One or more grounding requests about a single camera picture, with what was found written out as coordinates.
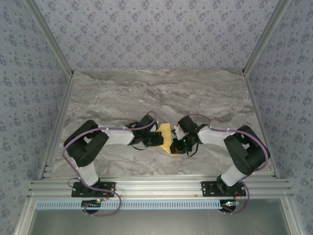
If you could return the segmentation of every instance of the robotic arm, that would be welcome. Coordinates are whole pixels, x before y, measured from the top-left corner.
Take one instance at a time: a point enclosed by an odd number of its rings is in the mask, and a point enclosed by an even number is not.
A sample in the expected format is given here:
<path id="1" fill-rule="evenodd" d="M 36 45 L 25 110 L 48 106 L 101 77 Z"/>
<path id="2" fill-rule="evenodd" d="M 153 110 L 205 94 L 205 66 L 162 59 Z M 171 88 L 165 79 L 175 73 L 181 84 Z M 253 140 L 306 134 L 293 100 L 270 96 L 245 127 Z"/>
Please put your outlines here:
<path id="1" fill-rule="evenodd" d="M 261 147 L 247 136 L 235 132 L 214 131 L 207 124 L 198 126 L 189 116 L 181 119 L 178 124 L 173 130 L 177 138 L 173 139 L 170 147 L 172 153 L 188 154 L 192 151 L 193 145 L 207 143 L 228 149 L 234 165 L 217 178 L 217 188 L 223 195 L 227 195 L 238 181 L 252 174 L 265 162 L 265 154 Z M 239 130 L 252 135 L 262 143 L 250 127 L 242 126 Z M 266 147 L 265 149 L 270 158 L 268 149 Z"/>
<path id="2" fill-rule="evenodd" d="M 156 132 L 157 123 L 141 130 L 128 130 L 129 128 L 139 128 L 150 124 L 154 119 L 146 115 L 140 122 L 134 122 L 122 128 L 110 128 L 102 131 L 95 131 L 79 138 L 68 149 L 68 155 L 74 159 L 77 170 L 87 185 L 97 188 L 100 184 L 99 177 L 94 168 L 94 160 L 104 145 L 125 144 L 133 145 L 140 142 L 146 147 L 158 146 L 163 144 L 161 132 Z M 64 146 L 72 139 L 85 131 L 100 127 L 93 120 L 86 121 L 70 137 L 68 137 Z"/>

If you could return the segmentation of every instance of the yellow sponge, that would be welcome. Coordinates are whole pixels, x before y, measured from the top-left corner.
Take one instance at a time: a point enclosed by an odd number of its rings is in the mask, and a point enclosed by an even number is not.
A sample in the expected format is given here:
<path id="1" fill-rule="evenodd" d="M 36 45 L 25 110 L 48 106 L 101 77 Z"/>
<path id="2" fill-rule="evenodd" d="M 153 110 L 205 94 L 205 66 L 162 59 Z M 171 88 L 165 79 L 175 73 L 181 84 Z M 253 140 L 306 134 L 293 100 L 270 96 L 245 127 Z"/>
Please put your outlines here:
<path id="1" fill-rule="evenodd" d="M 168 152 L 171 156 L 170 146 L 172 144 L 172 134 L 171 134 L 171 125 L 169 123 L 162 123 L 160 128 L 158 128 L 157 132 L 162 132 L 163 136 L 163 145 L 160 145 L 166 152 Z"/>

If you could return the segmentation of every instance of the wallpaper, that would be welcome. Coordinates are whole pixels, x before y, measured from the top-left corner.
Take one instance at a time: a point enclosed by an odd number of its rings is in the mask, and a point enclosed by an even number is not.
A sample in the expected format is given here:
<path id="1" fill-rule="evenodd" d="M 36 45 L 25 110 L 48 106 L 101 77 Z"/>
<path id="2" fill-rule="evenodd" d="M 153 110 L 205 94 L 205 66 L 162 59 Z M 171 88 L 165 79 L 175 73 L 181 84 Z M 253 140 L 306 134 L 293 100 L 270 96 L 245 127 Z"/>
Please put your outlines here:
<path id="1" fill-rule="evenodd" d="M 0 234 L 38 177 L 67 78 L 22 0 L 0 4 Z"/>
<path id="2" fill-rule="evenodd" d="M 313 2 L 293 0 L 249 75 L 282 177 L 313 234 Z"/>
<path id="3" fill-rule="evenodd" d="M 74 70 L 242 68 L 277 0 L 36 0 Z"/>

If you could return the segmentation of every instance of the marble tabletop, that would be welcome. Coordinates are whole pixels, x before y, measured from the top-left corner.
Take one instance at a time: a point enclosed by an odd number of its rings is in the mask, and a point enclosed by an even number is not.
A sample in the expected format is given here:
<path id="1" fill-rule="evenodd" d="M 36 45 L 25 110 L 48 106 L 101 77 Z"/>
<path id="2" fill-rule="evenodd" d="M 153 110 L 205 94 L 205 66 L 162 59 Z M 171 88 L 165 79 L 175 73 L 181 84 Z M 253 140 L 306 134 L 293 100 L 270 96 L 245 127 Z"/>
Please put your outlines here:
<path id="1" fill-rule="evenodd" d="M 75 177 L 62 159 L 63 142 L 86 120 L 105 126 L 139 121 L 149 110 L 174 125 L 188 113 L 212 119 L 220 128 L 250 126 L 263 140 L 248 90 L 239 70 L 112 70 L 76 72 L 61 141 L 55 151 L 53 178 Z M 198 124 L 201 117 L 193 117 Z M 220 175 L 230 165 L 226 148 L 200 145 L 193 157 L 170 156 L 160 147 L 138 151 L 105 146 L 95 160 L 100 177 L 133 175 Z"/>

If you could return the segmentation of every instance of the patterned wallpaper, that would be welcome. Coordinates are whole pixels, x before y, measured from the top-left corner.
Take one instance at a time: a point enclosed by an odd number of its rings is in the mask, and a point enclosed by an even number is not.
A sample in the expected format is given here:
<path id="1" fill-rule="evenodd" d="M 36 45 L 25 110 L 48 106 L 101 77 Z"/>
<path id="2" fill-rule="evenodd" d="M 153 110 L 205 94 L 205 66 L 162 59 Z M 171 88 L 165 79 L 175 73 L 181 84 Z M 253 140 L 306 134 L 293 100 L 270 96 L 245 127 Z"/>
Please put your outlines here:
<path id="1" fill-rule="evenodd" d="M 36 0 L 74 70 L 242 68 L 277 0 Z"/>
<path id="2" fill-rule="evenodd" d="M 38 177 L 67 78 L 23 0 L 0 4 L 0 234 Z"/>
<path id="3" fill-rule="evenodd" d="M 293 0 L 249 75 L 282 177 L 313 234 L 313 2 Z"/>

